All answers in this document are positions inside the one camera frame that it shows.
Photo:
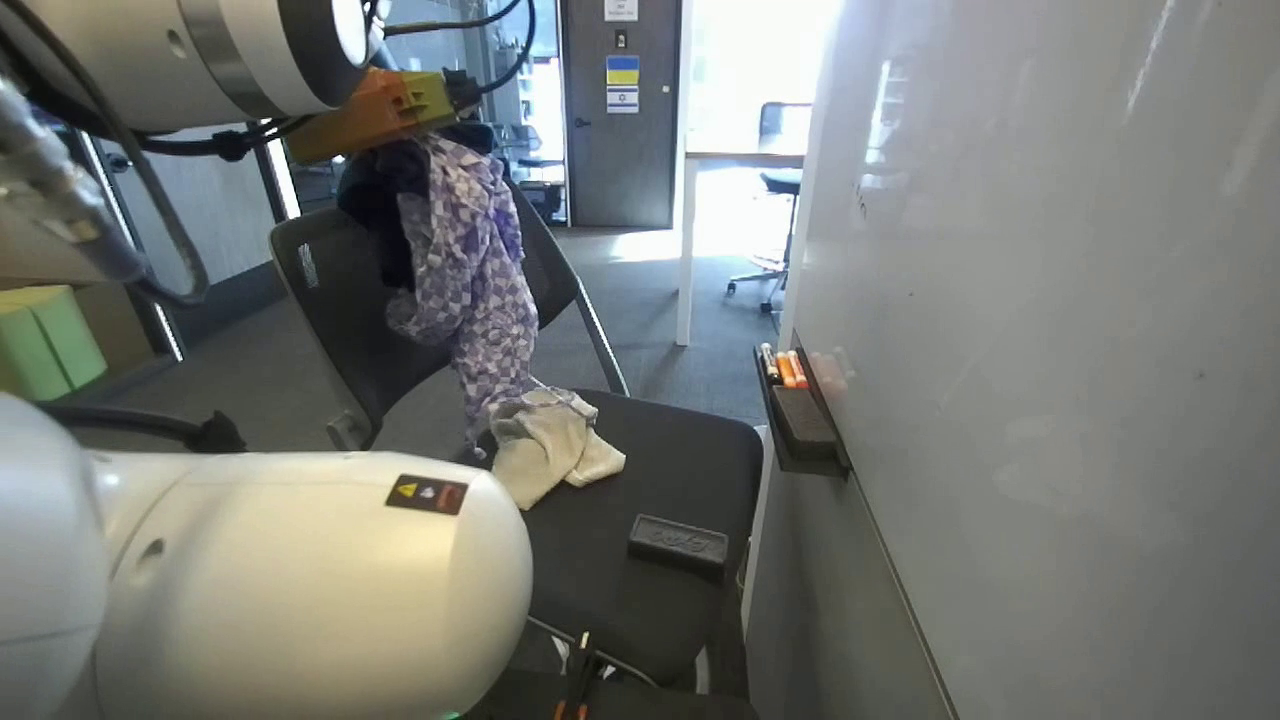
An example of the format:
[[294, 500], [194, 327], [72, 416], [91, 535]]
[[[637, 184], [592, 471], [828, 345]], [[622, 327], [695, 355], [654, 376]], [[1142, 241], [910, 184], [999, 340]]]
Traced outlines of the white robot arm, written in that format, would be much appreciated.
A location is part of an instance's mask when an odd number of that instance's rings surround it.
[[[341, 108], [368, 0], [4, 0], [4, 216], [149, 284], [55, 119], [121, 140]], [[534, 549], [480, 467], [113, 454], [0, 404], [0, 720], [453, 720], [504, 677]]]

